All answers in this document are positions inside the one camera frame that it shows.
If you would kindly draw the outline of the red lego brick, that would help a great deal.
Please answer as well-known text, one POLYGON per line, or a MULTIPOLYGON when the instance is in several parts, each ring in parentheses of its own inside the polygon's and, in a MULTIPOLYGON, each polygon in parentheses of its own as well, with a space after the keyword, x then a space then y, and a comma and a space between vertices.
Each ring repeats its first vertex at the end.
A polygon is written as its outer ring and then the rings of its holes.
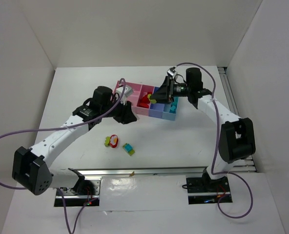
POLYGON ((138 107, 146 108, 148 109, 150 106, 150 101, 147 98, 148 94, 152 94, 151 92, 146 93, 143 97, 141 97, 138 101, 138 107))

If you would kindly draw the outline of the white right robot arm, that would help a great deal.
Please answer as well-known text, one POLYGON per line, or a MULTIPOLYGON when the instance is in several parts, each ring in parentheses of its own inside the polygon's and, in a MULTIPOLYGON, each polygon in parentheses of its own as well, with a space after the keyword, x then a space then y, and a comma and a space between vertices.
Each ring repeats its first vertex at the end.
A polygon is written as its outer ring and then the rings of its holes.
POLYGON ((197 110, 216 125, 216 143, 210 166, 202 175, 204 183, 212 184, 223 178, 238 160, 244 160, 256 151, 253 122, 241 118, 222 105, 214 90, 204 88, 201 66, 187 68, 186 80, 178 83, 176 68, 172 67, 160 88, 148 99, 152 104, 170 104, 176 97, 186 97, 197 110))

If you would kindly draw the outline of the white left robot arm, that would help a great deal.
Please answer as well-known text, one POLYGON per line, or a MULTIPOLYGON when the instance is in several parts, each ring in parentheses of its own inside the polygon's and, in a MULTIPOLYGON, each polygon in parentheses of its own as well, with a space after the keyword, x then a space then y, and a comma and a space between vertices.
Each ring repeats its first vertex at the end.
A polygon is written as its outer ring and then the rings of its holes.
POLYGON ((51 172, 55 159, 76 139, 88 133, 104 117, 111 117, 121 124, 137 121, 132 103, 127 98, 133 93, 130 86, 120 86, 116 92, 98 86, 93 96, 77 107, 62 129, 54 131, 43 141, 26 149, 15 151, 12 177, 34 195, 41 195, 48 188, 69 188, 80 193, 92 184, 79 171, 68 168, 51 172))

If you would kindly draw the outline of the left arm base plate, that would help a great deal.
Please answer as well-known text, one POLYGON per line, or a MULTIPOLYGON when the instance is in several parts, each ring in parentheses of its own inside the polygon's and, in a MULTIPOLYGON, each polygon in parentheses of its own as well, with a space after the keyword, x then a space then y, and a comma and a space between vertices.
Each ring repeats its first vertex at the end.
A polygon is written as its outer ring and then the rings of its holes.
POLYGON ((98 207, 100 205, 101 177, 88 176, 80 192, 71 188, 60 188, 66 207, 98 207))

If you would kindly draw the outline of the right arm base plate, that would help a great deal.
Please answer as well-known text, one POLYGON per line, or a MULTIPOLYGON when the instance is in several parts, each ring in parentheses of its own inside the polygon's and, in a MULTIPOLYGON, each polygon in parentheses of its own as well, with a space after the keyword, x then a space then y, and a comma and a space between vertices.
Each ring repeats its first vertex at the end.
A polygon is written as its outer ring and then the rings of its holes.
POLYGON ((232 203, 228 178, 209 180, 203 177, 188 177, 182 188, 187 191, 189 205, 232 203))

